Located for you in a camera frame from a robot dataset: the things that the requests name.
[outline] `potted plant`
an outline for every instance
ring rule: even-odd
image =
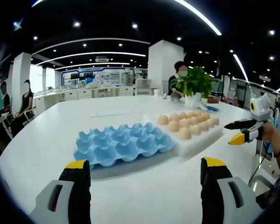
[[[185,104],[194,106],[196,102],[200,102],[201,98],[207,98],[211,93],[211,82],[212,78],[204,72],[202,67],[194,67],[188,70],[186,76],[173,80],[170,86],[175,84],[185,94]]]

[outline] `ceiling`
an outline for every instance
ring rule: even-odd
[[[188,66],[204,66],[206,72],[216,73],[220,63],[220,74],[230,73],[230,77],[244,79],[241,69],[229,52],[232,49],[242,62],[249,81],[263,84],[259,75],[268,76],[271,82],[266,82],[265,86],[280,88],[278,0],[187,0],[220,30],[221,36],[216,35],[200,18],[174,0],[44,0],[31,8],[33,2],[23,1],[17,2],[17,5],[10,5],[9,7],[19,7],[17,14],[12,9],[7,10],[7,14],[10,12],[9,19],[13,22],[19,22],[21,19],[22,21],[20,29],[12,31],[13,26],[9,26],[10,31],[3,32],[7,43],[3,58],[12,54],[4,64],[9,65],[21,52],[33,54],[62,42],[111,37],[150,44],[94,40],[60,45],[38,54],[52,59],[85,52],[130,52],[144,54],[146,57],[107,56],[112,58],[113,62],[147,68],[148,48],[160,40],[166,40],[184,47],[184,61]],[[78,28],[73,26],[76,21],[81,24]],[[137,29],[132,28],[134,23],[138,25]],[[269,30],[275,30],[275,35],[270,35]],[[35,35],[38,37],[37,41],[33,40]],[[96,56],[75,56],[58,59],[56,62],[64,66],[92,63]],[[39,62],[42,61],[37,58],[32,61]],[[53,67],[54,62],[42,65],[59,67]]]

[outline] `blue egg tray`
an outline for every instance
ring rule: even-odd
[[[91,169],[96,164],[113,166],[118,159],[131,162],[139,154],[149,157],[157,151],[165,153],[175,145],[168,135],[152,123],[145,126],[134,124],[132,127],[120,125],[118,129],[108,126],[102,132],[91,129],[88,134],[80,132],[76,144],[75,159],[87,159]]]

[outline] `white pillar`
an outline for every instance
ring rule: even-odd
[[[168,80],[175,74],[174,64],[183,61],[183,48],[161,40],[148,50],[148,79],[152,88],[168,91]]]
[[[42,68],[42,91],[46,91],[46,75],[47,75],[47,69]]]
[[[23,84],[26,79],[29,79],[30,74],[31,55],[21,53],[14,58],[13,72],[12,72],[12,96],[13,114],[19,111],[22,103],[22,95],[25,93]]]

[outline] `table surface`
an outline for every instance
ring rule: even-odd
[[[221,124],[250,116],[249,111],[219,103]],[[132,125],[147,113],[189,110],[183,102],[154,96],[92,98],[61,102],[29,123],[0,157],[0,172],[15,201],[29,214],[35,197],[74,161],[78,132],[90,128]],[[223,160],[244,182],[252,174],[256,141],[230,146],[237,131],[223,136],[191,159],[173,152],[91,171],[93,223],[201,223],[200,162],[204,156]]]

